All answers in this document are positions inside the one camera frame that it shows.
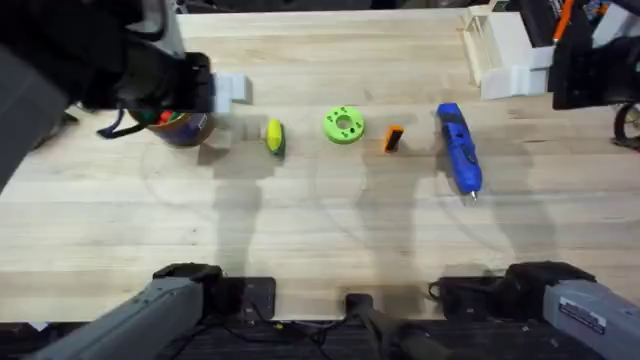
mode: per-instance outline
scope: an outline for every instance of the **white block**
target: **white block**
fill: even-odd
[[[231,79],[223,73],[215,74],[215,101],[213,112],[216,114],[231,113]]]
[[[251,103],[251,84],[244,74],[229,74],[231,79],[231,101]]]
[[[522,66],[529,63],[531,41],[520,13],[492,13],[483,26],[486,45],[495,67]]]

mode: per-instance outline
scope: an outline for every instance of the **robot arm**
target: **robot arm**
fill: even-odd
[[[76,102],[97,110],[211,111],[209,60],[184,52],[165,1],[3,2],[0,189]]]
[[[27,359],[152,359],[214,313],[219,267],[176,264],[153,277],[127,302]]]

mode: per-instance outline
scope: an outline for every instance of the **cable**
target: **cable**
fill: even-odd
[[[212,322],[210,324],[203,325],[202,328],[194,331],[190,335],[183,337],[184,339],[183,343],[180,345],[178,350],[171,357],[169,357],[169,360],[177,359],[186,350],[186,348],[195,340],[196,337],[216,327],[222,328],[227,333],[229,333],[229,335],[235,337],[238,340],[241,340],[247,343],[253,343],[253,344],[293,345],[308,339],[309,341],[311,341],[311,343],[313,343],[316,346],[316,348],[318,349],[318,352],[325,360],[333,360],[333,358],[329,356],[329,354],[327,354],[326,351],[324,351],[324,349],[322,348],[326,342],[327,334],[329,333],[329,331],[335,330],[343,326],[350,318],[354,316],[353,314],[348,314],[343,319],[327,325],[307,323],[307,322],[286,323],[286,322],[272,321],[272,320],[265,319],[262,316],[262,313],[260,312],[258,307],[253,302],[249,302],[249,304],[255,311],[256,315],[258,315],[260,322],[269,324],[269,325],[282,326],[282,328],[293,328],[297,330],[302,336],[298,339],[257,339],[257,338],[251,338],[244,334],[233,331],[225,323]],[[302,330],[301,327],[313,327],[314,331],[311,333],[308,333]]]
[[[178,350],[175,353],[173,353],[173,355],[171,355],[169,360],[177,359],[180,355],[182,355],[182,353],[187,349],[187,347],[193,342],[193,340],[195,340],[196,337],[198,337],[198,336],[204,334],[205,332],[213,329],[217,325],[219,325],[219,324],[212,323],[212,324],[206,325],[203,328],[201,328],[199,330],[196,330],[192,334],[187,335],[186,337],[184,337],[184,342],[182,343],[182,345],[180,345]]]

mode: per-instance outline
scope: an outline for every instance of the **wooden tabletop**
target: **wooden tabletop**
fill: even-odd
[[[565,260],[640,303],[640,166],[609,144],[609,109],[550,97],[479,101],[463,10],[183,16],[192,50],[253,82],[252,105],[178,150],[150,132],[106,141],[86,115],[33,152],[0,197],[0,320],[90,320],[173,262],[273,276],[280,318],[330,318],[347,292],[435,316],[426,282],[525,260]],[[460,104],[485,176],[464,205],[433,112]],[[322,131],[352,105],[366,134]],[[287,158],[260,140],[269,118]],[[382,152],[391,124],[404,143]]]

